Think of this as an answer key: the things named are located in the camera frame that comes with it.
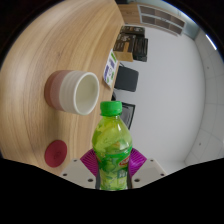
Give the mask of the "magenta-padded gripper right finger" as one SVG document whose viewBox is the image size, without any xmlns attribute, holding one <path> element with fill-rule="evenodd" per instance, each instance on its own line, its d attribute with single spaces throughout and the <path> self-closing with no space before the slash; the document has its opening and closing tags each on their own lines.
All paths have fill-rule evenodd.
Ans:
<svg viewBox="0 0 224 224">
<path fill-rule="evenodd" d="M 144 187 L 165 176 L 165 170 L 155 159 L 147 159 L 137 149 L 132 149 L 128 163 L 127 186 L 129 189 Z"/>
</svg>

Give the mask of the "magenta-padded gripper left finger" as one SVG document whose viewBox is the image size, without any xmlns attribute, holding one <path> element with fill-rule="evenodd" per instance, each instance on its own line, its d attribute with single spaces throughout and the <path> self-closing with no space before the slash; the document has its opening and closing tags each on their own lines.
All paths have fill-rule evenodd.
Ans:
<svg viewBox="0 0 224 224">
<path fill-rule="evenodd" d="M 72 159 L 60 176 L 78 186 L 99 190 L 100 175 L 94 150 L 90 149 L 80 159 Z"/>
</svg>

